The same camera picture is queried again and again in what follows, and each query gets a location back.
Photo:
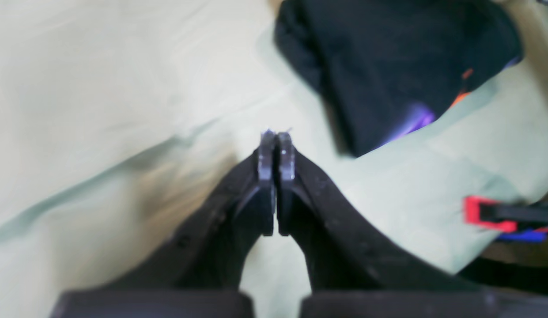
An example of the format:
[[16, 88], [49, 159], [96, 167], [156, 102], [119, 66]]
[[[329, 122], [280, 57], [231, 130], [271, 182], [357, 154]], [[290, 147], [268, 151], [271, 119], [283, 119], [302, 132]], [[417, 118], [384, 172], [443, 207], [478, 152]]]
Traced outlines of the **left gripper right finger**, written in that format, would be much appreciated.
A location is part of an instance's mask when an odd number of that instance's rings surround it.
[[301, 318], [548, 318], [548, 297], [484, 288], [395, 244], [286, 132], [276, 164], [279, 232], [304, 253], [312, 289]]

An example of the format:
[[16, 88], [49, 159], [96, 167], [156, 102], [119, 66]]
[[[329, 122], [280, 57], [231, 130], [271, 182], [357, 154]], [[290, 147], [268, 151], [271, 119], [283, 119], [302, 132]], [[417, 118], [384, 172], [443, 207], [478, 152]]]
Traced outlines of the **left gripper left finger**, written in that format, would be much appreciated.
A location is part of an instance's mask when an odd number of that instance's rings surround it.
[[276, 133], [264, 132], [252, 155], [151, 255], [104, 286], [64, 293], [51, 316], [253, 318], [239, 285], [248, 253], [274, 229], [275, 147]]

